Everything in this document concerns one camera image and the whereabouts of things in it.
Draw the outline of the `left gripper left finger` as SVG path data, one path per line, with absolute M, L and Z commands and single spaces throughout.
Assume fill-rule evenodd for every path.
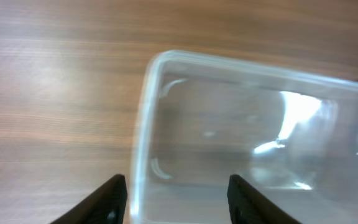
M 126 180 L 117 174 L 51 224 L 123 224 Z

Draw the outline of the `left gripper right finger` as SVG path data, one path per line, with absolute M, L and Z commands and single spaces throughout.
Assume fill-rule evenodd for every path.
M 232 224 L 300 224 L 237 174 L 227 189 Z

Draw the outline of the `clear plastic container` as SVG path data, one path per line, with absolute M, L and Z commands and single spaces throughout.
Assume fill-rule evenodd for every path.
M 136 139 L 132 223 L 229 223 L 233 174 L 301 223 L 358 223 L 358 82 L 163 52 Z

